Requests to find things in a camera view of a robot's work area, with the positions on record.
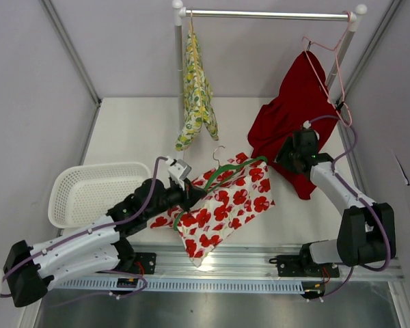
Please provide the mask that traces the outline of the green clothes hanger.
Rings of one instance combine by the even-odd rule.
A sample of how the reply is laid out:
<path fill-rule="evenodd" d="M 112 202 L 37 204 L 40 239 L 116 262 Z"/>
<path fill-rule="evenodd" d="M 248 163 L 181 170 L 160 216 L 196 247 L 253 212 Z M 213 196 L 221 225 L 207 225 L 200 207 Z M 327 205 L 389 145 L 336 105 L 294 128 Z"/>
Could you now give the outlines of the green clothes hanger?
<path fill-rule="evenodd" d="M 275 205 L 271 195 L 268 160 L 239 153 L 225 165 L 193 181 L 207 195 L 197 210 L 174 217 L 173 229 L 182 236 L 232 233 Z"/>

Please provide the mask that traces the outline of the red poppy print cloth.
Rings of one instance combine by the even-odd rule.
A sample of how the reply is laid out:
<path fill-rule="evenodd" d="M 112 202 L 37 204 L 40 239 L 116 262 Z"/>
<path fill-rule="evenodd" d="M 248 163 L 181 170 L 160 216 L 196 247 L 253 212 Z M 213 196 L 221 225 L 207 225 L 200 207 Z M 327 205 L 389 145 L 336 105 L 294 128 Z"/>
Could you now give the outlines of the red poppy print cloth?
<path fill-rule="evenodd" d="M 267 159 L 244 152 L 192 181 L 206 195 L 189 211 L 175 206 L 151 219 L 151 229 L 178 233 L 188 258 L 200 267 L 227 237 L 275 205 Z"/>

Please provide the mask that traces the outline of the lemon print skirt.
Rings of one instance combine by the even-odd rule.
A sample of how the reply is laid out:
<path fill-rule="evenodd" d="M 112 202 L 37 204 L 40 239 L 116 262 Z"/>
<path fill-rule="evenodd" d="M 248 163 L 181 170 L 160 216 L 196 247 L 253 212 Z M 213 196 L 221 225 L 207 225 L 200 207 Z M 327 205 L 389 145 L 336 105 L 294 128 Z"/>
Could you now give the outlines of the lemon print skirt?
<path fill-rule="evenodd" d="M 204 72 L 200 43 L 195 34 L 197 59 L 202 82 L 202 99 L 204 103 L 203 118 L 200 112 L 200 99 L 196 84 L 196 72 L 193 60 L 191 32 L 187 34 L 184 49 L 183 96 L 184 96 L 184 123 L 175 143 L 177 151 L 186 150 L 193 140 L 205 128 L 212 140 L 219 140 L 219 130 L 215 111 L 212 106 L 213 91 Z"/>

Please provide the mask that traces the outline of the yellow clothes hanger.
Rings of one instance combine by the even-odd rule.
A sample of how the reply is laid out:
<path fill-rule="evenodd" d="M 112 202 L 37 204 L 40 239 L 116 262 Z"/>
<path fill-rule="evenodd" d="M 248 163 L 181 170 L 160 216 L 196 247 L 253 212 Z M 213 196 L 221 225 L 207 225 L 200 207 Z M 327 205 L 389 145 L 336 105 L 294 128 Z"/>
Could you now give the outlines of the yellow clothes hanger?
<path fill-rule="evenodd" d="M 192 49 L 193 49 L 193 60 L 194 60 L 194 66 L 195 66 L 195 72 L 196 72 L 196 84 L 197 84 L 197 89 L 198 89 L 198 94 L 199 94 L 199 99 L 200 99 L 200 112 L 203 118 L 203 108 L 204 108 L 204 103 L 202 99 L 202 82 L 200 78 L 200 71 L 199 71 L 199 66 L 198 66 L 198 59 L 197 59 L 197 47 L 196 47 L 196 42 L 195 42 L 195 32 L 194 32 L 194 26 L 193 26 L 193 10 L 190 11 L 190 32 L 191 32 L 191 41 L 192 41 Z"/>

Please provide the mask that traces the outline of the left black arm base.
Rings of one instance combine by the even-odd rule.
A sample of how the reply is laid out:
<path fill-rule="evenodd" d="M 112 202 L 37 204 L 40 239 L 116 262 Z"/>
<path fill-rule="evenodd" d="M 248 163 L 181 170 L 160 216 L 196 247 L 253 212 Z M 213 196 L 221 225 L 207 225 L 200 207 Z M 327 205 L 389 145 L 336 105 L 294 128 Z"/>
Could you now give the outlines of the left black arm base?
<path fill-rule="evenodd" d="M 121 238 L 112 244 L 112 246 L 114 247 L 114 258 L 117 260 L 117 264 L 104 270 L 140 275 L 154 274 L 156 268 L 156 253 L 136 252 L 125 238 Z"/>

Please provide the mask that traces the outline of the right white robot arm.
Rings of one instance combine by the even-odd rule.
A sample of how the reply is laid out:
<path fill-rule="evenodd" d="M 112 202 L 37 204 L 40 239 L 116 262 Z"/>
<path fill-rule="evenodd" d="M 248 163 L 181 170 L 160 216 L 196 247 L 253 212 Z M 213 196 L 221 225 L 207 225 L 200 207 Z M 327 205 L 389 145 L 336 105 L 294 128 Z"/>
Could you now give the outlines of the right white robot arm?
<path fill-rule="evenodd" d="M 351 186 L 327 153 L 318 151 L 318 136 L 311 128 L 302 128 L 289 136 L 275 162 L 283 168 L 304 175 L 319 188 L 342 216 L 337 238 L 304 245 L 298 259 L 299 270 L 315 275 L 326 263 L 361 266 L 383 271 L 396 255 L 394 210 L 378 203 Z"/>

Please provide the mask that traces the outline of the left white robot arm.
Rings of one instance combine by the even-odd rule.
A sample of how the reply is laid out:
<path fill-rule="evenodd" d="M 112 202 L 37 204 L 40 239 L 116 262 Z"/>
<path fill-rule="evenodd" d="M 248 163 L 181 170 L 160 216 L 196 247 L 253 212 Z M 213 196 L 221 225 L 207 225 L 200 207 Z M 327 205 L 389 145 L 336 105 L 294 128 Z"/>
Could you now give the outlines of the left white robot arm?
<path fill-rule="evenodd" d="M 190 181 L 184 187 L 175 182 L 165 187 L 158 179 L 147 179 L 105 215 L 73 234 L 32 246 L 26 241 L 13 244 L 3 267 L 8 296 L 16 308 L 23 308 L 67 280 L 99 271 L 128 273 L 135 264 L 135 251 L 127 237 L 177 206 L 189 210 L 205 195 Z"/>

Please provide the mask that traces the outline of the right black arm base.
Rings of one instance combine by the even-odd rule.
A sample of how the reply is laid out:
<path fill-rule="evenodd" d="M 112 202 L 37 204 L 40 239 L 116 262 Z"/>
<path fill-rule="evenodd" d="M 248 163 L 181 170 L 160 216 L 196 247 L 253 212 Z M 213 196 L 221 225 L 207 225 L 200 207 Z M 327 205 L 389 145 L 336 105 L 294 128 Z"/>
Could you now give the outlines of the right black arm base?
<path fill-rule="evenodd" d="M 313 261 L 309 246 L 310 243 L 303 244 L 297 255 L 278 255 L 269 259 L 269 263 L 277 267 L 280 277 L 339 278 L 340 270 L 333 268 L 332 262 L 317 264 Z"/>

